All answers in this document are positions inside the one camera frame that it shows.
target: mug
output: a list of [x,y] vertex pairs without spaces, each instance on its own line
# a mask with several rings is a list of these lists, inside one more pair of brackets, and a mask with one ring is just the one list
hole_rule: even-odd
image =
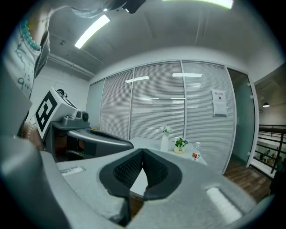
[[193,154],[192,154],[192,159],[195,161],[195,160],[197,160],[200,156],[201,156],[200,153],[193,153]]

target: vase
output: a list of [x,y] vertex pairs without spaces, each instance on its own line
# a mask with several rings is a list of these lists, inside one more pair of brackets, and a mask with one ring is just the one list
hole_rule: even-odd
[[168,148],[169,148],[169,133],[163,132],[160,151],[166,153],[168,152]]
[[174,151],[175,151],[175,153],[184,153],[185,147],[184,146],[181,146],[181,147],[175,146]]

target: white t-shirt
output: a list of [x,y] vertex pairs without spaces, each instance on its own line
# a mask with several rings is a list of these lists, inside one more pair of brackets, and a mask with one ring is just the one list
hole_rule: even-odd
[[4,48],[3,67],[25,96],[30,97],[34,82],[34,69],[41,51],[34,50],[24,38],[22,39],[22,35],[20,25],[18,25]]

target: brown floor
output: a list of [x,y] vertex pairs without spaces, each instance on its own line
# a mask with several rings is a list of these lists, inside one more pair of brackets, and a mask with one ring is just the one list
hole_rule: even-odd
[[[251,167],[245,168],[235,160],[230,159],[224,176],[243,188],[257,202],[260,202],[270,193],[271,181],[267,177]],[[136,196],[130,197],[131,218],[138,213],[142,206],[142,199]]]

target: white table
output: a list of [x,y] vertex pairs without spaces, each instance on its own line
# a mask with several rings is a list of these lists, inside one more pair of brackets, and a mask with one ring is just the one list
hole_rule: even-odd
[[[149,148],[154,150],[160,150],[161,140],[155,140],[150,138],[143,138],[143,137],[135,137],[130,140],[130,142],[134,145],[134,148]],[[176,155],[178,157],[185,158],[186,160],[192,160],[193,152],[198,152],[198,150],[192,145],[188,144],[185,148],[184,153],[175,153],[174,152],[175,143],[173,141],[169,141],[168,152],[170,154]],[[200,156],[197,160],[202,164],[207,165],[205,160]],[[143,197],[145,189],[148,185],[147,177],[144,170],[141,170],[139,176],[137,177],[136,181],[132,185],[130,191],[132,194]]]

